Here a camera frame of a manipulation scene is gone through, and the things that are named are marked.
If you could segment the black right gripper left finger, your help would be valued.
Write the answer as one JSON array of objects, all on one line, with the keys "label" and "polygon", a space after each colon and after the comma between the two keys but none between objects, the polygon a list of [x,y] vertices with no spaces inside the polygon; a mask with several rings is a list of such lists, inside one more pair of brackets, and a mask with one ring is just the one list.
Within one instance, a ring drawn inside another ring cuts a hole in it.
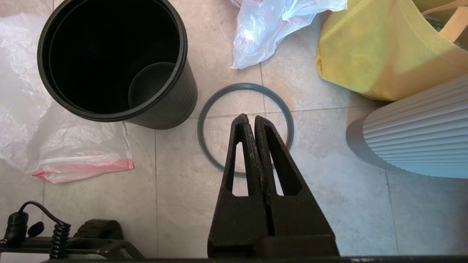
[{"label": "black right gripper left finger", "polygon": [[[241,143],[247,196],[233,193],[236,148]],[[265,208],[266,171],[271,158],[262,158],[246,114],[234,118],[218,199],[208,235],[209,256],[252,256],[254,243],[269,234]]]}]

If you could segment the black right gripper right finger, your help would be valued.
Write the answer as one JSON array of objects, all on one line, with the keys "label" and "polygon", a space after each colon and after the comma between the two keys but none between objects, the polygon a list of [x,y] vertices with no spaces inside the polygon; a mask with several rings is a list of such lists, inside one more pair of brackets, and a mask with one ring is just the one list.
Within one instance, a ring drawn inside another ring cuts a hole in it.
[{"label": "black right gripper right finger", "polygon": [[261,116],[255,118],[255,141],[269,231],[274,236],[333,236],[276,127]]}]

